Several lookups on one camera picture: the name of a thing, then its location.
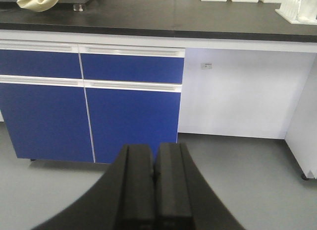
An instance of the white trim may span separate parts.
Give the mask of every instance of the white trim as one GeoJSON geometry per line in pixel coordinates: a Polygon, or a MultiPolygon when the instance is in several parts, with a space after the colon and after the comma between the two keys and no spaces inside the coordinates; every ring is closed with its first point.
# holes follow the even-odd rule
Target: white trim
{"type": "Polygon", "coordinates": [[[0,122],[4,122],[2,114],[1,114],[1,110],[0,110],[0,122]]]}
{"type": "MultiPolygon", "coordinates": [[[[81,77],[82,77],[82,79],[84,79],[84,68],[83,68],[83,64],[82,64],[82,61],[81,61],[80,54],[78,54],[78,57],[79,57],[81,77]]],[[[90,121],[90,113],[89,113],[89,106],[88,106],[86,88],[84,88],[84,95],[85,95],[86,112],[87,112],[87,119],[88,119],[88,126],[89,126],[90,142],[91,142],[91,148],[92,148],[92,152],[93,152],[93,160],[94,160],[94,163],[96,163],[96,154],[95,154],[95,146],[94,146],[94,139],[93,139],[93,130],[91,128],[91,121],[90,121]]]]}
{"type": "Polygon", "coordinates": [[[37,76],[22,76],[22,75],[0,75],[0,83],[84,87],[84,82],[82,79],[37,77],[37,76]]]}
{"type": "Polygon", "coordinates": [[[169,48],[211,48],[229,50],[317,53],[317,43],[285,41],[167,38],[19,30],[0,30],[0,38],[3,41],[17,40],[21,43],[26,41],[47,42],[48,40],[50,40],[55,43],[78,43],[90,45],[105,44],[169,48]]]}
{"type": "Polygon", "coordinates": [[[140,90],[180,93],[181,84],[150,83],[112,80],[84,80],[85,88],[112,89],[112,90],[140,90]]]}
{"type": "Polygon", "coordinates": [[[78,53],[76,44],[34,42],[34,41],[5,41],[0,40],[1,50],[39,51],[39,52],[59,52],[78,53]]]}
{"type": "Polygon", "coordinates": [[[160,48],[160,47],[140,47],[140,46],[116,46],[116,45],[78,45],[80,53],[89,54],[110,54],[129,55],[145,57],[172,57],[184,58],[184,48],[160,48]]]}

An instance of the black countertop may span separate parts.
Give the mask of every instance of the black countertop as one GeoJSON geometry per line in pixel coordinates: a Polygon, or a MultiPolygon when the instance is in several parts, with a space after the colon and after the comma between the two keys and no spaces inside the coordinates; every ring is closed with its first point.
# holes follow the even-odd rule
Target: black countertop
{"type": "Polygon", "coordinates": [[[200,0],[93,0],[84,12],[0,3],[0,29],[317,43],[317,26],[288,23],[280,4],[200,0]]]}

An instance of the small label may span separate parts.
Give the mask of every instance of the small label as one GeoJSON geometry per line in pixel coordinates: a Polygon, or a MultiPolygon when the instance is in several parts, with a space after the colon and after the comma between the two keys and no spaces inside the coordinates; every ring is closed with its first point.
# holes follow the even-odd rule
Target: small label
{"type": "Polygon", "coordinates": [[[212,69],[212,63],[211,62],[201,63],[200,67],[202,70],[209,70],[209,69],[212,69]]]}

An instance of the blue drawer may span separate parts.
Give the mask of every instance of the blue drawer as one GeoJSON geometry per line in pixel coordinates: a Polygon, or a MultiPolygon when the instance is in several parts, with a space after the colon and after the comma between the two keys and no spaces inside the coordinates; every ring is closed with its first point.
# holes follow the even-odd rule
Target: blue drawer
{"type": "Polygon", "coordinates": [[[85,79],[182,83],[184,58],[81,54],[85,79]]]}
{"type": "Polygon", "coordinates": [[[1,75],[81,78],[76,53],[0,50],[1,75]]]}

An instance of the gray floor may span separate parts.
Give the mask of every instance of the gray floor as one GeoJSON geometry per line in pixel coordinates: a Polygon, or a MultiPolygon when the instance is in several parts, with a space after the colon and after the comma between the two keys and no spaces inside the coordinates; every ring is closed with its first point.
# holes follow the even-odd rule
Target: gray floor
{"type": "MultiPolygon", "coordinates": [[[[247,230],[316,230],[317,181],[284,141],[180,134],[207,182],[247,230]]],[[[17,159],[0,123],[0,230],[28,230],[81,196],[108,165],[17,159]]]]}

